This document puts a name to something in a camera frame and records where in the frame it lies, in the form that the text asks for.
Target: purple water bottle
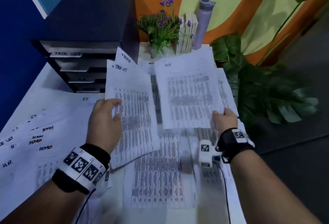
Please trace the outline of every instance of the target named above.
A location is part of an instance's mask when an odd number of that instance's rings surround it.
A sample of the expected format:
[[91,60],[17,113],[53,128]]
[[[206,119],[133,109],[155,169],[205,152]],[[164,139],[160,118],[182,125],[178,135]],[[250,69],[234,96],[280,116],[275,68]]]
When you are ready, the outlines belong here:
[[211,18],[212,10],[216,2],[211,0],[200,0],[199,8],[196,11],[196,18],[198,19],[198,28],[196,29],[193,50],[201,48],[203,38],[207,31],[209,21]]

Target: bottle lid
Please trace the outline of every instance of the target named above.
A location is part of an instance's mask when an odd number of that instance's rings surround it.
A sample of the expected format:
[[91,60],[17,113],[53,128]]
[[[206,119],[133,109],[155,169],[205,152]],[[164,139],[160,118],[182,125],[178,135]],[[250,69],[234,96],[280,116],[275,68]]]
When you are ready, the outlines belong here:
[[200,0],[199,9],[206,12],[211,12],[215,5],[216,2],[211,0]]

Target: desk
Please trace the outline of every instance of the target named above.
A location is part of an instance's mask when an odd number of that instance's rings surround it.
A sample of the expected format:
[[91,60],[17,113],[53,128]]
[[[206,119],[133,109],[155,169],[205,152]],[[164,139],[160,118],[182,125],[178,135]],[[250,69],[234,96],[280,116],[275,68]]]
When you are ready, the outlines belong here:
[[[138,61],[151,60],[148,43],[142,42],[139,49]],[[6,123],[2,132],[11,131],[15,126],[28,119],[34,112],[49,108],[56,104],[68,103],[76,97],[90,95],[104,98],[104,93],[72,93],[71,89],[60,76],[47,63],[41,70],[30,89]],[[123,209],[124,167],[115,170],[112,174],[113,187],[102,197],[103,221],[102,223],[151,223],[151,224],[175,224],[197,223],[197,209]]]

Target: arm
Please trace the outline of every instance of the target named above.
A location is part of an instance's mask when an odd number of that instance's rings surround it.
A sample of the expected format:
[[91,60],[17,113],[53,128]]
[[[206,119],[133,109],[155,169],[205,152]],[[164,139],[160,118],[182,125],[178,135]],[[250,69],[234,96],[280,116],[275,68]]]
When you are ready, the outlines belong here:
[[[237,128],[237,117],[229,109],[224,115],[214,111],[213,118],[219,135]],[[236,149],[239,145],[227,143],[226,147]],[[231,169],[248,224],[320,224],[252,149],[232,153],[237,153],[231,158]]]
[[[112,109],[118,104],[121,104],[120,99],[97,101],[88,122],[86,143],[96,145],[109,154],[122,134],[121,116],[117,114],[112,118]],[[71,224],[84,198],[85,195],[79,191],[65,193],[49,180],[1,224]]]

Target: orange wall paint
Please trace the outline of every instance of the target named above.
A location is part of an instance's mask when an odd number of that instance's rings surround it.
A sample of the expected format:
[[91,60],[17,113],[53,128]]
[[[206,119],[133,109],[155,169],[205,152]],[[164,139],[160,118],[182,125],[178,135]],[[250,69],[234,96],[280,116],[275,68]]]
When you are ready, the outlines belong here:
[[[136,14],[138,18],[145,14],[157,13],[162,8],[159,5],[161,0],[135,1]],[[214,39],[229,33],[238,32],[242,35],[262,1],[263,0],[242,0],[232,15],[224,23],[206,33],[204,43],[209,44]],[[181,2],[182,0],[175,0],[176,15],[179,12]],[[273,52],[271,56],[268,57],[266,63],[271,63],[276,59],[278,53],[288,45],[288,43],[306,26],[309,21],[312,20],[312,18],[326,2],[328,2],[328,0],[309,0],[304,3],[290,23],[277,36],[275,43],[279,43],[287,34],[289,34],[289,37],[276,48],[275,52]],[[142,31],[140,31],[140,38],[141,41],[148,41],[147,35]],[[267,47],[268,45],[252,54],[247,55],[247,59],[252,64],[256,64],[263,57]]]

